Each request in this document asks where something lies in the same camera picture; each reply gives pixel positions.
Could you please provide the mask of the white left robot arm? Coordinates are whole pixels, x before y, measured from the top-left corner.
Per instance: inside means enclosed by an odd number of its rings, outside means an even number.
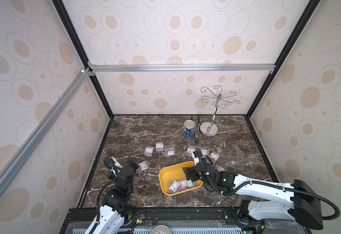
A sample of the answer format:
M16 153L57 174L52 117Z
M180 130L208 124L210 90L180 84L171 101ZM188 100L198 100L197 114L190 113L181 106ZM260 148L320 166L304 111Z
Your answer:
M112 159L105 158L105 165L110 165L114 173L111 181L104 185L96 199L96 216L87 228L87 234L117 234L132 215L128 204L134 191L134 177L138 176L138 164L132 159L128 165L118 169Z

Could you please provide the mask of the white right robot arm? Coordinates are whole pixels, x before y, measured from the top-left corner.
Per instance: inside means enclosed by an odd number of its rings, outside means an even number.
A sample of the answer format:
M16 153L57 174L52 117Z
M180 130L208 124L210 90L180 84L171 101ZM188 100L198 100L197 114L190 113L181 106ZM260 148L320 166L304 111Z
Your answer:
M252 179L241 174L218 171L204 159L192 167L184 167L187 183L202 181L221 196L251 196L261 202L244 200L237 213L242 219L285 219L313 230L322 230L325 220L340 217L341 211L332 201L317 195L302 180L275 183Z

